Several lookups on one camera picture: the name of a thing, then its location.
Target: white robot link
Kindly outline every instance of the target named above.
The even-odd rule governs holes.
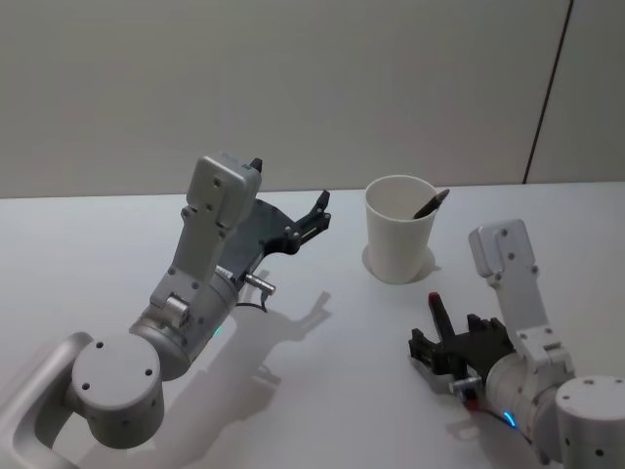
[[[73,413],[111,448],[151,438],[164,415],[162,382],[183,375],[237,304],[264,257],[295,254],[329,227],[329,192],[295,222],[256,199],[262,161],[239,164],[225,153],[197,161],[182,210],[183,231],[171,266],[130,333],[94,340],[79,332],[32,362],[0,407],[2,469],[76,469],[52,451]]]
[[[516,428],[540,461],[565,469],[625,467],[625,383],[575,378],[571,357],[549,324],[525,224],[512,220],[473,231],[478,268],[495,290],[506,323],[468,316],[456,334],[440,297],[430,308],[440,341],[412,331],[410,357],[435,386]]]

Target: pen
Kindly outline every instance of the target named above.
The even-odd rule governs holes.
[[[428,201],[428,203],[426,203],[417,213],[415,213],[414,217],[412,218],[416,220],[417,218],[427,217],[440,207],[440,205],[448,195],[449,189],[445,189],[444,191],[437,193]]]

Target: table surface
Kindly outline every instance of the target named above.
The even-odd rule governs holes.
[[[297,218],[316,196],[261,198]],[[85,469],[537,469],[512,429],[431,392],[406,357],[410,330],[435,337],[433,290],[459,330],[470,313],[500,317],[467,236],[523,218],[578,373],[625,375],[624,199],[625,184],[454,188],[428,272],[397,286],[363,265],[362,192],[333,192],[330,230],[261,265],[278,285],[270,313],[235,310],[187,375],[165,384],[151,441],[104,448],[74,416],[55,449]],[[0,200],[0,385],[48,341],[123,333],[169,265],[183,205],[181,195]]]

